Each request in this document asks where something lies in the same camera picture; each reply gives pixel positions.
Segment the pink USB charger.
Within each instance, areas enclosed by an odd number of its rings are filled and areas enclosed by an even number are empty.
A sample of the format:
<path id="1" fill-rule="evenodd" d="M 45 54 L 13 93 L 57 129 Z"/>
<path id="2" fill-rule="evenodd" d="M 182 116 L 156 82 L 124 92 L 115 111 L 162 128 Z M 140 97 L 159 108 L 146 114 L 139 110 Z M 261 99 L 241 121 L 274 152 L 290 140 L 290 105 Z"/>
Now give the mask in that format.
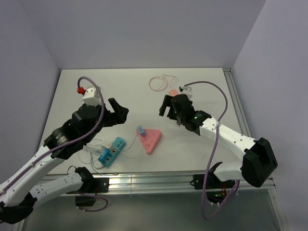
<path id="1" fill-rule="evenodd" d="M 178 91 L 176 89 L 172 89 L 169 91 L 169 95 L 171 97 L 177 96 L 178 95 Z"/>

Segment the light blue USB charger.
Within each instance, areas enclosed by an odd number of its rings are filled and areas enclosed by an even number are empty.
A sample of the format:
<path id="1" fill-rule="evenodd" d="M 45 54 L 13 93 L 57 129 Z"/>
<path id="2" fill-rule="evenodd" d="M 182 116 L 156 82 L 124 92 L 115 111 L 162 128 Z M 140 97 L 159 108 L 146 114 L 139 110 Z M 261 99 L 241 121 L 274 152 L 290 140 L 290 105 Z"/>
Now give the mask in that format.
<path id="1" fill-rule="evenodd" d="M 137 127 L 137 133 L 142 135 L 142 136 L 145 135 L 145 130 L 143 129 L 142 126 Z"/>

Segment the teal power strip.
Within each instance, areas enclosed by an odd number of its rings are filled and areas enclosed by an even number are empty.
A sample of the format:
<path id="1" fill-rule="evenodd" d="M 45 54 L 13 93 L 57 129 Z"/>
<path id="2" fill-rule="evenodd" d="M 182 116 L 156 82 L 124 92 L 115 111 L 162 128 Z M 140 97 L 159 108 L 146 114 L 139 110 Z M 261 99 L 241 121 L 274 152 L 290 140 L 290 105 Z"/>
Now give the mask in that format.
<path id="1" fill-rule="evenodd" d="M 103 165 L 103 167 L 110 167 L 119 155 L 119 153 L 123 150 L 125 145 L 126 142 L 124 141 L 124 139 L 122 139 L 121 137 L 116 137 L 112 145 L 109 148 L 105 148 L 110 150 L 110 159 L 107 164 Z"/>

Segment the pink triangular power strip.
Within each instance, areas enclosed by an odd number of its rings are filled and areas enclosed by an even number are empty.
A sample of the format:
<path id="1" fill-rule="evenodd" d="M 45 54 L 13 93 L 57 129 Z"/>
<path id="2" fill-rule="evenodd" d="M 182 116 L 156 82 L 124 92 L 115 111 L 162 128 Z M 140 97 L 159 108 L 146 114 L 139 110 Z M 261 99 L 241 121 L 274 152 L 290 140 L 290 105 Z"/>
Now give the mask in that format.
<path id="1" fill-rule="evenodd" d="M 144 129 L 143 131 L 144 135 L 139 133 L 139 130 L 136 129 L 136 134 L 145 152 L 147 154 L 152 154 L 161 138 L 162 133 L 157 129 Z"/>

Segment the blue square plug adapter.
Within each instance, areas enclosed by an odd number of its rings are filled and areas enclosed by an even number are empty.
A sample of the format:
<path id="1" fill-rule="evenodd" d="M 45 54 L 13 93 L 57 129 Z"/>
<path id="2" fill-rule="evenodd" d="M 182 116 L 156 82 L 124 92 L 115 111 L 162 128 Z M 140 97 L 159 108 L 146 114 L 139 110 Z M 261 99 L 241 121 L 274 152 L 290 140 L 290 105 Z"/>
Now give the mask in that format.
<path id="1" fill-rule="evenodd" d="M 101 153 L 100 157 L 98 158 L 99 162 L 102 165 L 105 165 L 109 162 L 110 159 L 110 150 L 104 149 L 104 151 Z"/>

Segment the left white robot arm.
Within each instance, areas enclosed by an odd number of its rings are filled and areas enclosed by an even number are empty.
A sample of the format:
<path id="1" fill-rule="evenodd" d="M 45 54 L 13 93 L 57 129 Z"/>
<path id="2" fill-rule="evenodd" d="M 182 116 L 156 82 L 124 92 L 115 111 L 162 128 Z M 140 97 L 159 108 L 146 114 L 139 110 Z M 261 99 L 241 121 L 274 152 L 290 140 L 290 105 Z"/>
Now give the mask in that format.
<path id="1" fill-rule="evenodd" d="M 82 104 L 72 117 L 55 129 L 36 154 L 11 178 L 0 185 L 0 221 L 15 224 L 34 208 L 65 193 L 86 193 L 94 187 L 94 177 L 86 167 L 69 175 L 40 184 L 56 166 L 79 152 L 104 127 L 124 124 L 129 109 L 110 98 L 113 111 L 101 105 Z"/>

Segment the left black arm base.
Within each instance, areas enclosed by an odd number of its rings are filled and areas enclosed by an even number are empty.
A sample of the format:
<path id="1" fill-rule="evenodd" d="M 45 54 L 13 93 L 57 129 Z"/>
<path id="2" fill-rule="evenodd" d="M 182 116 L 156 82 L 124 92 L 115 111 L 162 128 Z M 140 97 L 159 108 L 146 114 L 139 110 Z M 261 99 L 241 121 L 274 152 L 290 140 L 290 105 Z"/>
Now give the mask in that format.
<path id="1" fill-rule="evenodd" d="M 75 205 L 78 208 L 86 208 L 94 206 L 98 201 L 93 195 L 98 196 L 99 193 L 107 193 L 109 189 L 109 178 L 94 178 L 92 182 L 88 183 L 77 191 L 75 196 Z"/>

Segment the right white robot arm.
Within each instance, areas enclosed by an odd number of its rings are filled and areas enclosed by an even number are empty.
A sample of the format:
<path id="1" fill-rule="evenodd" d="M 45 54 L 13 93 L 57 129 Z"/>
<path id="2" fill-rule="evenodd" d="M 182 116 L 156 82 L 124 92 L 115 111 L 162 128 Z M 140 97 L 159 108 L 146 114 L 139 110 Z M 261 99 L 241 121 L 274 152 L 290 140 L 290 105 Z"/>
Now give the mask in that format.
<path id="1" fill-rule="evenodd" d="M 196 111 L 187 95 L 165 95 L 159 109 L 160 116 L 167 108 L 169 119 L 179 121 L 198 136 L 216 141 L 239 158 L 233 163 L 220 161 L 209 169 L 206 179 L 212 187 L 220 187 L 231 180 L 245 180 L 259 188 L 277 168 L 277 160 L 267 139 L 247 137 L 219 123 L 210 114 Z"/>

